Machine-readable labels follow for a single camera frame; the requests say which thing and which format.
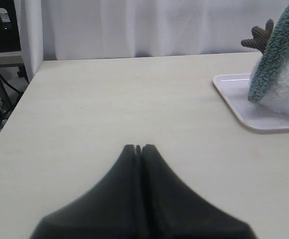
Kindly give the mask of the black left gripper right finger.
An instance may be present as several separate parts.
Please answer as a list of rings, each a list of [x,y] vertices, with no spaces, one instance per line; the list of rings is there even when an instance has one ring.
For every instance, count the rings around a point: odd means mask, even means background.
[[[194,192],[148,144],[140,156],[141,183],[152,239],[255,239],[252,228]]]

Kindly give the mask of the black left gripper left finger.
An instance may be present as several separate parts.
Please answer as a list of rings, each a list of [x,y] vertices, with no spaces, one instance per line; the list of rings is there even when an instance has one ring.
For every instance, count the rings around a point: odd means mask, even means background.
[[[87,193],[45,216],[33,239],[140,239],[142,195],[135,146],[124,146],[107,174]]]

